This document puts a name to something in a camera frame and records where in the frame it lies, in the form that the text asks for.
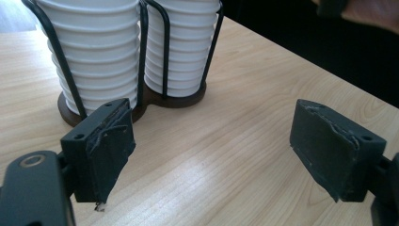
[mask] light wood tabletop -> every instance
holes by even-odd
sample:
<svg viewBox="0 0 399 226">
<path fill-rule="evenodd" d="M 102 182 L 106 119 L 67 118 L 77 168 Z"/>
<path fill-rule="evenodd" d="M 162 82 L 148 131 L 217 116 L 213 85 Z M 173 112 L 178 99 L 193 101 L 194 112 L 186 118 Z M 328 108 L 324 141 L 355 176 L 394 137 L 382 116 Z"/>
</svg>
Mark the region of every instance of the light wood tabletop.
<svg viewBox="0 0 399 226">
<path fill-rule="evenodd" d="M 56 67 L 39 31 L 0 34 L 0 183 L 15 158 L 60 152 Z M 399 110 L 225 19 L 196 105 L 150 105 L 105 212 L 78 225 L 371 225 L 365 202 L 334 202 L 290 147 L 297 99 L 327 105 L 399 151 Z"/>
</svg>

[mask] dark background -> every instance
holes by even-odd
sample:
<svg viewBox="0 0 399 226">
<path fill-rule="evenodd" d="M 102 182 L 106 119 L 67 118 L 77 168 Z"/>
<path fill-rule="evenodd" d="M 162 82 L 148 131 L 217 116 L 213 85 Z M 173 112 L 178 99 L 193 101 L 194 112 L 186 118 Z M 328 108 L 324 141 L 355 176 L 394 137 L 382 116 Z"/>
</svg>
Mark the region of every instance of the dark background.
<svg viewBox="0 0 399 226">
<path fill-rule="evenodd" d="M 222 0 L 225 16 L 399 108 L 399 35 L 320 18 L 311 0 Z"/>
</svg>

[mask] white cup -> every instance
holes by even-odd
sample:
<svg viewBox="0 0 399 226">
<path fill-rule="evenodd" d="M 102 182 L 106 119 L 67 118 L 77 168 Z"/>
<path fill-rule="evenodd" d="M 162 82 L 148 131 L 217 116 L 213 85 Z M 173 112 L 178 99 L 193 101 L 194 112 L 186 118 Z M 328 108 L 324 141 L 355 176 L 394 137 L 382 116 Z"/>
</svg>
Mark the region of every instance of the white cup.
<svg viewBox="0 0 399 226">
<path fill-rule="evenodd" d="M 150 89 L 162 93 L 162 86 L 154 83 L 148 76 L 144 77 L 144 81 L 149 86 Z M 168 88 L 168 96 L 171 97 L 187 97 L 191 96 L 194 93 L 196 93 L 200 89 L 200 83 L 198 83 L 195 87 L 188 88 L 188 89 L 174 89 L 174 88 Z"/>
<path fill-rule="evenodd" d="M 156 0 L 168 13 L 168 96 L 184 97 L 200 88 L 215 33 L 218 0 Z M 160 13 L 149 7 L 145 82 L 162 93 L 165 25 Z"/>
<path fill-rule="evenodd" d="M 136 106 L 139 60 L 138 0 L 37 0 L 52 22 L 88 114 L 119 98 Z M 56 59 L 68 108 L 78 113 Z"/>
<path fill-rule="evenodd" d="M 138 0 L 37 0 L 38 4 L 43 2 L 51 2 L 63 7 L 83 8 L 86 10 L 108 11 L 110 8 L 124 8 L 130 4 L 138 4 Z"/>
<path fill-rule="evenodd" d="M 51 18 L 52 23 L 73 24 L 75 27 L 83 29 L 104 29 L 121 22 L 138 21 L 139 19 L 138 13 L 133 13 L 137 10 L 137 4 L 134 2 L 103 9 L 69 7 L 44 0 L 39 1 L 38 5 Z"/>
</svg>

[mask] wood grain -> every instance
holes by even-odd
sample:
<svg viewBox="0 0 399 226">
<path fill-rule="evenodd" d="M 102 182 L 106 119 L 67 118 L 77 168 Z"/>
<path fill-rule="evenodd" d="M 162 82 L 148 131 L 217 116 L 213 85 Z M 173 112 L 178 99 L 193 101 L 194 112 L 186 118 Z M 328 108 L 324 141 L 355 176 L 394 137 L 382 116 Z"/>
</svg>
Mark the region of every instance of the wood grain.
<svg viewBox="0 0 399 226">
<path fill-rule="evenodd" d="M 38 32 L 0 35 L 0 179 L 23 153 L 60 151 L 69 127 Z M 104 213 L 73 202 L 79 225 L 371 225 L 370 204 L 335 203 L 289 143 L 298 98 L 328 105 L 399 147 L 399 111 L 225 19 L 197 105 L 151 105 Z"/>
<path fill-rule="evenodd" d="M 0 0 L 0 32 L 36 30 L 35 15 L 21 0 Z"/>
</svg>

